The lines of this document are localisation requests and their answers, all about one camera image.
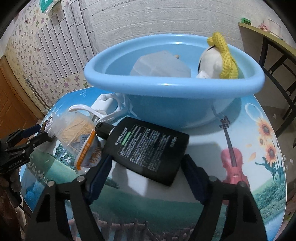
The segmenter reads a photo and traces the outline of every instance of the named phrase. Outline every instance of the violin picture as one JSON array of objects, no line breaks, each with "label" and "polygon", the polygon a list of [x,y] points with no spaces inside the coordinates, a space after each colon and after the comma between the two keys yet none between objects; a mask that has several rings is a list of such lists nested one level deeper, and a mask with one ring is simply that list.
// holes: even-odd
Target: violin picture
[{"label": "violin picture", "polygon": [[244,181],[247,186],[250,188],[250,184],[248,181],[248,177],[244,175],[242,172],[242,153],[239,149],[233,148],[230,137],[227,132],[227,128],[229,128],[230,121],[227,116],[224,116],[223,119],[220,119],[221,125],[220,128],[223,128],[228,149],[224,149],[221,152],[221,160],[223,163],[223,167],[227,171],[226,179],[223,181],[224,183],[237,184],[239,181]]}]

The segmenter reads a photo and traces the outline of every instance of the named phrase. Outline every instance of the snack bag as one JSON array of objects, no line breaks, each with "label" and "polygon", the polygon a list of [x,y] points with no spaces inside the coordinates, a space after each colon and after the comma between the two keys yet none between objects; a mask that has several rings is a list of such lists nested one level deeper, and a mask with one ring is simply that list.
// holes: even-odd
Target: snack bag
[{"label": "snack bag", "polygon": [[95,127],[93,121],[79,111],[65,111],[61,116],[53,115],[51,131],[63,147],[76,156]]},{"label": "snack bag", "polygon": [[74,166],[77,173],[83,175],[99,163],[102,157],[102,147],[95,130],[92,130],[89,135],[81,135],[80,144],[81,148]]}]

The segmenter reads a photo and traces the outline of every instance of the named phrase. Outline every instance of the blue tub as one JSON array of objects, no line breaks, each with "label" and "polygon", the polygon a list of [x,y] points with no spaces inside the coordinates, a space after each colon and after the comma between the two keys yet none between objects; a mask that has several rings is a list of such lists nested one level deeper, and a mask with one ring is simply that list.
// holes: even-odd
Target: blue tub
[{"label": "blue tub", "polygon": [[[196,79],[199,58],[208,47],[207,38],[187,34],[159,34],[114,45],[85,66],[89,83],[129,99],[132,112],[142,120],[181,129],[203,125],[215,118],[236,97],[255,94],[264,84],[259,64],[229,45],[239,67],[239,79]],[[192,78],[130,76],[137,59],[167,50],[180,55],[191,68]]]}]

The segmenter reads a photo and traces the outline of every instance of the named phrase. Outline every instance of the stuffed toy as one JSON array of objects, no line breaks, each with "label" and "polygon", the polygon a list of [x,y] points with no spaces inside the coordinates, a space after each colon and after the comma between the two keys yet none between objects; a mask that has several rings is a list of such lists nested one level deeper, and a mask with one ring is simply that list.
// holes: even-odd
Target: stuffed toy
[{"label": "stuffed toy", "polygon": [[237,79],[238,68],[224,37],[219,33],[207,39],[210,46],[201,55],[197,78]]}]

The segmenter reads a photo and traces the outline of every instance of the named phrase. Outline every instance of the black robotic claw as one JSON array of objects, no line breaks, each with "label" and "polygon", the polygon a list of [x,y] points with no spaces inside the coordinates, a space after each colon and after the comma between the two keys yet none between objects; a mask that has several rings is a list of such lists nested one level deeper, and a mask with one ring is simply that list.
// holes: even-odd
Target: black robotic claw
[{"label": "black robotic claw", "polygon": [[[89,205],[99,197],[112,167],[112,157],[103,154],[98,166],[70,183],[47,183],[28,227],[26,241],[72,240],[64,200],[70,200],[77,229],[83,241],[105,241]],[[221,241],[267,241],[262,217],[244,182],[222,183],[208,176],[185,155],[182,170],[194,194],[204,204],[189,241],[210,241],[223,200],[229,200]]]},{"label": "black robotic claw", "polygon": [[[30,154],[34,148],[42,143],[52,141],[46,132],[43,132],[23,145],[16,146],[22,139],[37,133],[40,130],[40,125],[35,125],[31,128],[20,130],[11,133],[4,139],[0,140],[0,174],[4,175],[5,179],[10,182],[10,174],[20,166],[30,161]],[[21,204],[22,199],[19,192],[14,192],[10,187],[4,188],[14,207]]]}]

